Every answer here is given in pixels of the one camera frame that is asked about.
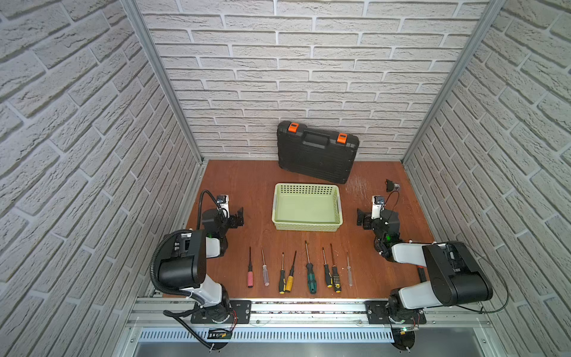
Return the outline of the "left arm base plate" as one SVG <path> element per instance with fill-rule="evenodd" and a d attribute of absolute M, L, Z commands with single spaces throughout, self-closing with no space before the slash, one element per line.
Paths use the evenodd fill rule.
<path fill-rule="evenodd" d="M 249 324 L 251 317 L 251 300 L 229 300 L 227 306 L 201 309 L 190 318 L 192 324 Z"/>

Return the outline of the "light green perforated bin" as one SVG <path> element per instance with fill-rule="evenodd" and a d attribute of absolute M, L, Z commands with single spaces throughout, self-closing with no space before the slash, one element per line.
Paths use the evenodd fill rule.
<path fill-rule="evenodd" d="M 278 231 L 336 232 L 343 224 L 339 187 L 333 184 L 276 184 L 272 222 Z"/>

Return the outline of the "pink handled screwdriver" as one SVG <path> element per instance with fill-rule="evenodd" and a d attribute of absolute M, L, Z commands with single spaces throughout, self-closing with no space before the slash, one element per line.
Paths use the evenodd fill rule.
<path fill-rule="evenodd" d="M 249 250 L 248 250 L 247 287 L 248 288 L 254 287 L 254 272 L 253 272 L 253 263 L 252 263 L 252 257 L 251 257 L 251 248 L 249 248 Z"/>

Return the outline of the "orange handled black screwdriver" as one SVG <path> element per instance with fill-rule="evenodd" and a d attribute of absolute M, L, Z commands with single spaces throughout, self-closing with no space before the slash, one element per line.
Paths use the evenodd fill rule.
<path fill-rule="evenodd" d="M 288 277 L 286 279 L 285 292 L 291 292 L 292 288 L 293 288 L 296 257 L 297 257 L 297 252 L 294 253 L 294 259 L 292 261 L 291 269 L 290 269 Z"/>

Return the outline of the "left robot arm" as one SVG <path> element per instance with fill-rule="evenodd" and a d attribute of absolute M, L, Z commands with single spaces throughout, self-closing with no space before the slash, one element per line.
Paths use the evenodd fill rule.
<path fill-rule="evenodd" d="M 233 317 L 228 291 L 207 274 L 207 260 L 223 257 L 228 249 L 227 232 L 244 225 L 242 208 L 232 215 L 229 196 L 209 196 L 215 208 L 199 208 L 197 229 L 181 229 L 164 236 L 150 263 L 150 279 L 159 292 L 195 300 L 212 322 L 223 324 Z"/>

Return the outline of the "black yellow Phillips screwdriver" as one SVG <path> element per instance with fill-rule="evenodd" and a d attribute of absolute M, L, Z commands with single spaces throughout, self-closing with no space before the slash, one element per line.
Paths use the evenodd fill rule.
<path fill-rule="evenodd" d="M 330 266 L 327 263 L 327 256 L 325 253 L 324 248 L 322 248 L 322 254 L 323 254 L 323 259 L 324 259 L 324 278 L 325 278 L 325 283 L 327 285 L 328 288 L 332 288 L 333 287 L 333 280 L 332 280 L 332 274 L 330 271 Z"/>

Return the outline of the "black yellow dotted screwdriver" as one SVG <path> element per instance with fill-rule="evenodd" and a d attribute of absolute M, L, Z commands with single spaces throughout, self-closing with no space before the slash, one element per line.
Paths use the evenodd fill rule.
<path fill-rule="evenodd" d="M 336 293 L 341 293 L 342 289 L 341 289 L 341 278 L 340 275 L 338 273 L 338 268 L 335 264 L 335 253 L 333 251 L 333 246 L 330 245 L 330 250 L 331 250 L 331 256 L 332 256 L 332 282 L 333 282 L 333 287 Z"/>

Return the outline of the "black yellow flathead screwdriver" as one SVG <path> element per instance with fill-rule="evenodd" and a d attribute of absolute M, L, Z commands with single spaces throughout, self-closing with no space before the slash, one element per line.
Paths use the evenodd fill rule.
<path fill-rule="evenodd" d="M 285 272 L 285 266 L 284 266 L 284 258 L 285 258 L 285 254 L 282 253 L 282 264 L 281 264 L 281 269 L 280 269 L 280 279 L 279 279 L 279 293 L 280 294 L 284 294 L 286 291 L 286 272 Z"/>

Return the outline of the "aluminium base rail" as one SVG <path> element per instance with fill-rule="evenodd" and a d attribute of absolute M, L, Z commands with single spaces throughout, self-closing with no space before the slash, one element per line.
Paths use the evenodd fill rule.
<path fill-rule="evenodd" d="M 228 343 L 391 343 L 403 333 L 429 329 L 474 335 L 484 356 L 505 356 L 488 316 L 458 307 L 428 308 L 391 321 L 385 300 L 275 298 L 235 300 L 238 324 Z M 140 297 L 127 318 L 114 356 L 133 356 L 144 342 L 195 342 L 193 334 L 163 312 L 192 310 L 184 298 Z"/>

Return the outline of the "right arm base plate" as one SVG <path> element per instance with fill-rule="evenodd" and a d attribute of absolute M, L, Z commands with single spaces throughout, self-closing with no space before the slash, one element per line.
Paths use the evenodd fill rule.
<path fill-rule="evenodd" d="M 423 309 L 405 309 L 389 300 L 366 300 L 365 312 L 369 324 L 422 325 L 427 320 Z"/>

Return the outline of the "clear handled small screwdriver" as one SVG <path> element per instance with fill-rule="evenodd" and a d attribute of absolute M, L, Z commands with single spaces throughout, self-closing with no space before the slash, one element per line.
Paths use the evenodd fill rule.
<path fill-rule="evenodd" d="M 353 280 L 353 274 L 352 274 L 352 266 L 350 264 L 349 252 L 346 253 L 346 263 L 347 263 L 346 270 L 347 270 L 347 274 L 348 274 L 349 287 L 353 287 L 354 280 Z"/>

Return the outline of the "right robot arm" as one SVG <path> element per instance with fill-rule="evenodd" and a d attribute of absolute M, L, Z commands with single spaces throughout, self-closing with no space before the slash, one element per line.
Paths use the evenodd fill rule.
<path fill-rule="evenodd" d="M 391 291 L 386 305 L 393 324 L 419 323 L 426 308 L 457 306 L 479 314 L 504 310 L 509 298 L 494 310 L 471 309 L 468 303 L 492 300 L 492 283 L 474 258 L 470 247 L 460 241 L 432 244 L 405 242 L 400 239 L 400 222 L 392 211 L 375 208 L 372 212 L 357 210 L 357 225 L 375 235 L 376 251 L 391 263 L 425 268 L 421 282 Z"/>

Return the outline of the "clear red handled screwdriver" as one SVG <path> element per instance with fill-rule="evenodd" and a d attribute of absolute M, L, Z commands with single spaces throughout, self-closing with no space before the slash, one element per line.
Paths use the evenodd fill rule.
<path fill-rule="evenodd" d="M 264 251 L 262 251 L 262 259 L 263 259 L 263 283 L 264 283 L 264 286 L 269 286 L 270 285 L 269 271 L 268 271 L 268 266 L 266 264 L 266 258 L 265 258 Z"/>

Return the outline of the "small black clamp object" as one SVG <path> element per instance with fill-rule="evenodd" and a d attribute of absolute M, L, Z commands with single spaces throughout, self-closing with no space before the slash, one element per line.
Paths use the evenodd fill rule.
<path fill-rule="evenodd" d="M 388 192 L 388 193 L 400 191 L 401 186 L 397 182 L 394 182 L 394 181 L 387 179 L 385 181 L 385 184 L 386 184 L 386 192 Z"/>

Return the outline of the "green black Phillips screwdriver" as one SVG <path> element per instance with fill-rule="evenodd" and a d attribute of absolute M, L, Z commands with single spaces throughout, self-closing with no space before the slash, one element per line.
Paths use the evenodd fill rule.
<path fill-rule="evenodd" d="M 307 282 L 308 282 L 309 292 L 312 295 L 315 295 L 317 293 L 317 281 L 315 277 L 314 267 L 309 257 L 308 242 L 305 242 L 305 247 L 306 247 L 306 258 L 307 258 L 307 264 L 306 264 Z"/>

